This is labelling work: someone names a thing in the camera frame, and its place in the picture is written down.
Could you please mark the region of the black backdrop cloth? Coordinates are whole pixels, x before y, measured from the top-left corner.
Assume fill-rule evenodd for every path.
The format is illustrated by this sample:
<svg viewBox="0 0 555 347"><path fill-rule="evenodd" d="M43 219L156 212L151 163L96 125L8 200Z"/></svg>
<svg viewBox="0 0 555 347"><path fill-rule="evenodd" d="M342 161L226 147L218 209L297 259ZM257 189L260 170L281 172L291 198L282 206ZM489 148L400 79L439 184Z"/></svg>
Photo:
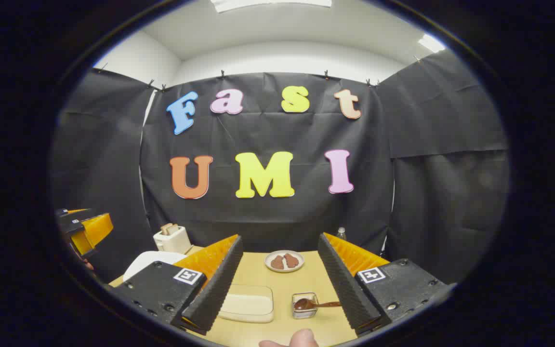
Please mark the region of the black backdrop cloth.
<svg viewBox="0 0 555 347"><path fill-rule="evenodd" d="M245 251L349 242L459 282L496 236L509 184L496 106L453 53L378 86L247 73L155 92L90 72L59 117L53 205L109 213L90 262L123 274L169 222L192 244Z"/></svg>

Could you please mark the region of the brown wooden spoon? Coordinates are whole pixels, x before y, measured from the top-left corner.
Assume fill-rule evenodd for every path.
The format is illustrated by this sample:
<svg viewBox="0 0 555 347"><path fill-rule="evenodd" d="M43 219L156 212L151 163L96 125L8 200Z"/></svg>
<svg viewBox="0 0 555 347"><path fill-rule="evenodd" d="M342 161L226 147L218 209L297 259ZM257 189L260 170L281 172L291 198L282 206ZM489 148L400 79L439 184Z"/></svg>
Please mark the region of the brown wooden spoon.
<svg viewBox="0 0 555 347"><path fill-rule="evenodd" d="M300 312L300 311L304 311L304 310L313 310L313 309L318 309L321 307L340 307L342 306L341 303L339 301L333 301L333 302L327 302L327 303L316 303L315 301L313 301L312 299L308 299L308 298L301 298L299 300L297 300L294 304L293 304L293 310Z"/></svg>

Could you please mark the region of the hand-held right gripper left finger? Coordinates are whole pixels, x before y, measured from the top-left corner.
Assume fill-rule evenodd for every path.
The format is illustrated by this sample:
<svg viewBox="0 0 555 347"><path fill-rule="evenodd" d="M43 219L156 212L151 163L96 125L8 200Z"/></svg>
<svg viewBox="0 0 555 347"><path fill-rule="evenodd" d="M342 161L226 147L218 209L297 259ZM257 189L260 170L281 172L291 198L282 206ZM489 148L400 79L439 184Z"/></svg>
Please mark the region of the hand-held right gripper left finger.
<svg viewBox="0 0 555 347"><path fill-rule="evenodd" d="M232 235L173 264L150 262L112 288L112 294L161 324L206 334L222 308L243 253L242 237Z"/></svg>

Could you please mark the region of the ceiling light panel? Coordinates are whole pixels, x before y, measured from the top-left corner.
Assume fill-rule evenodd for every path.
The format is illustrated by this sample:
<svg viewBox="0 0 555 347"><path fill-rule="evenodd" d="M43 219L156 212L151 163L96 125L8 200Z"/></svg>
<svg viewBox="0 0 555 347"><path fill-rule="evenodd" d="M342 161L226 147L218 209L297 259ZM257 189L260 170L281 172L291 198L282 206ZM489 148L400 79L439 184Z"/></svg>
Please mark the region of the ceiling light panel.
<svg viewBox="0 0 555 347"><path fill-rule="evenodd" d="M210 0L218 13L225 13L236 9L252 6L267 6L274 4L296 4L304 6L331 7L332 0Z"/></svg>
<svg viewBox="0 0 555 347"><path fill-rule="evenodd" d="M445 44L427 33L423 33L422 37L418 40L418 43L432 53L438 53L446 49Z"/></svg>

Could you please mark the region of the white rice cooker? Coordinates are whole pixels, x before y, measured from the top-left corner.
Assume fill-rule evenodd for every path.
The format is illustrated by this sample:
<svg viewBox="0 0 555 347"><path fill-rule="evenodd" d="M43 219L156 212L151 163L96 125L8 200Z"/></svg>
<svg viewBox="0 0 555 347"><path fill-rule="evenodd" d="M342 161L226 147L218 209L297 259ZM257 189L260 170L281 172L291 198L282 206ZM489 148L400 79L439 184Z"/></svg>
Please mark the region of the white rice cooker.
<svg viewBox="0 0 555 347"><path fill-rule="evenodd" d="M164 262L166 264L175 264L187 257L186 254L174 253L168 251L145 251L138 255L134 261L128 266L127 270L122 275L122 281L127 281L143 270L146 266L153 264L156 261Z"/></svg>

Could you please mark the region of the white round plate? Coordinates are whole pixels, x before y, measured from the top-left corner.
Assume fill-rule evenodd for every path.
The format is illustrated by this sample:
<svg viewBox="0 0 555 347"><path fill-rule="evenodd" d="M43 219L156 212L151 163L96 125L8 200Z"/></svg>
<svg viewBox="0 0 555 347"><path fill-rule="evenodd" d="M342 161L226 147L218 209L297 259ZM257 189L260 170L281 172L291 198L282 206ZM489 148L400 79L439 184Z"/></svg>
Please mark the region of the white round plate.
<svg viewBox="0 0 555 347"><path fill-rule="evenodd" d="M286 266L286 261L284 261L284 270L275 270L272 269L270 267L270 262L271 260L273 260L275 258L276 255L282 255L284 256L284 254L289 253L291 255L294 255L295 257L297 257L300 261L299 266L295 267L295 268L287 268ZM304 266L304 257L302 257L302 255L296 251L290 251L290 250L279 250L279 251L273 251L271 253L269 253L265 259L264 259L264 265L271 271L274 272L278 272L278 273L290 273L290 272L295 272L297 270L299 270L300 268L302 268Z"/></svg>

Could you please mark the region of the clear rice container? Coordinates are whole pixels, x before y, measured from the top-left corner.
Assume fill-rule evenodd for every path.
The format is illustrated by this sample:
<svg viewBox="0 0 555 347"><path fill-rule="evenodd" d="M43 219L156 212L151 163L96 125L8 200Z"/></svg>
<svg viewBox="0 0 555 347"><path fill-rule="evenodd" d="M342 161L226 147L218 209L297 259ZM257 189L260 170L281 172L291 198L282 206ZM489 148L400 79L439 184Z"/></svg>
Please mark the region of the clear rice container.
<svg viewBox="0 0 555 347"><path fill-rule="evenodd" d="M268 286L231 285L218 317L247 323L269 323L275 317L273 290Z"/></svg>

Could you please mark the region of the white toaster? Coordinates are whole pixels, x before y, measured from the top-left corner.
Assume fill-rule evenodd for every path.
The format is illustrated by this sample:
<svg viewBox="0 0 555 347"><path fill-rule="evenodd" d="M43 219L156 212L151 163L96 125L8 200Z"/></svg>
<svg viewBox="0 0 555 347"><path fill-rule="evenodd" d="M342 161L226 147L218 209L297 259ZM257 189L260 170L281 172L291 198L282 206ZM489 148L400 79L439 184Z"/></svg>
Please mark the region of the white toaster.
<svg viewBox="0 0 555 347"><path fill-rule="evenodd" d="M161 235L159 231L153 235L153 239L159 251L186 254L192 248L187 230L183 226L179 226L179 230L174 235Z"/></svg>

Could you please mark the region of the clear chopstick holder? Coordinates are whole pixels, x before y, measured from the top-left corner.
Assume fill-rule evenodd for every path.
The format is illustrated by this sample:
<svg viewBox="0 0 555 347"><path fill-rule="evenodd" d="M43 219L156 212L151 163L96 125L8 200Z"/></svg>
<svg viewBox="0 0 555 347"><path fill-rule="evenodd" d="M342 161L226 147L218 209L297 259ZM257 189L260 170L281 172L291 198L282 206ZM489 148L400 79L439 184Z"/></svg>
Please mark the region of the clear chopstick holder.
<svg viewBox="0 0 555 347"><path fill-rule="evenodd" d="M317 313L318 309L317 308L311 308L311 309L297 309L295 307L295 304L300 300L300 299L308 299L309 301L311 301L314 304L318 303L317 300L317 295L314 292L306 292L306 293L301 293L301 294L293 294L291 296L291 314L293 316L294 319L307 319L307 318L312 318L315 316L315 314Z"/></svg>

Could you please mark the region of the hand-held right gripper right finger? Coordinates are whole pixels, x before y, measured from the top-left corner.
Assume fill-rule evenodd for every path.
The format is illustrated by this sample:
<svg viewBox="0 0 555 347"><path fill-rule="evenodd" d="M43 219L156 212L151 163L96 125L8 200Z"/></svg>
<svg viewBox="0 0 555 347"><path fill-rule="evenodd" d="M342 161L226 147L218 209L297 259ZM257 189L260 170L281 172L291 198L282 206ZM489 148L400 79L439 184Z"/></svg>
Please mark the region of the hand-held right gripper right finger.
<svg viewBox="0 0 555 347"><path fill-rule="evenodd" d="M317 252L357 336L408 318L451 289L412 260L389 262L328 233Z"/></svg>

